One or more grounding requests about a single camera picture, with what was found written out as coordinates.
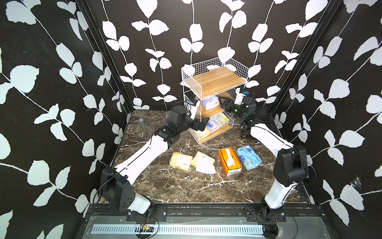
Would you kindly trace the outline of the pale yellow tissue pack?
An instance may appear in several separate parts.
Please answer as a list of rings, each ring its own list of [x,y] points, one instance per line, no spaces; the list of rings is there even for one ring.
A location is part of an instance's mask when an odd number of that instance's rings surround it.
[[[185,155],[179,152],[173,152],[170,159],[170,165],[183,171],[189,171],[192,160],[193,157],[190,155]]]

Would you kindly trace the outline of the orange tissue pack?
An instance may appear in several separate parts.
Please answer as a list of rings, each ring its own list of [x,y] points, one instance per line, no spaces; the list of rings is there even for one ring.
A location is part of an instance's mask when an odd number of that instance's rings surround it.
[[[233,147],[220,149],[218,156],[227,176],[236,175],[242,171],[242,165]]]

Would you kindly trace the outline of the blue cartoon tissue pack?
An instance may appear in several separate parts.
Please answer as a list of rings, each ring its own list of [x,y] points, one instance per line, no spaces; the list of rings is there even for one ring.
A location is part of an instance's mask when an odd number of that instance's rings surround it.
[[[261,158],[249,145],[238,148],[236,154],[246,170],[255,169],[262,164]]]

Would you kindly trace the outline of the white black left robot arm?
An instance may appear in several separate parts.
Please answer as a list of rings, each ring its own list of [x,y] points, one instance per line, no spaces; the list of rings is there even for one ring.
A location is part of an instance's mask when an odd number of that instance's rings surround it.
[[[194,106],[175,105],[170,109],[167,122],[157,128],[146,144],[116,167],[107,166],[101,172],[97,191],[118,212],[127,210],[146,214],[151,201],[134,191],[132,184],[138,176],[161,154],[180,139],[181,133],[193,129],[206,129],[209,117],[196,117]]]

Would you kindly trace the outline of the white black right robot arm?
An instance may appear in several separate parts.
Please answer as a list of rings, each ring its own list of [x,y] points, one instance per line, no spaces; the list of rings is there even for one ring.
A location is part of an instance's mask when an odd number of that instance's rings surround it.
[[[275,180],[259,209],[261,218],[269,221],[281,211],[291,191],[308,177],[306,149],[279,136],[279,130],[267,108],[257,106],[254,98],[245,96],[240,105],[229,97],[218,99],[222,109],[240,120],[242,136],[257,139],[276,157]]]

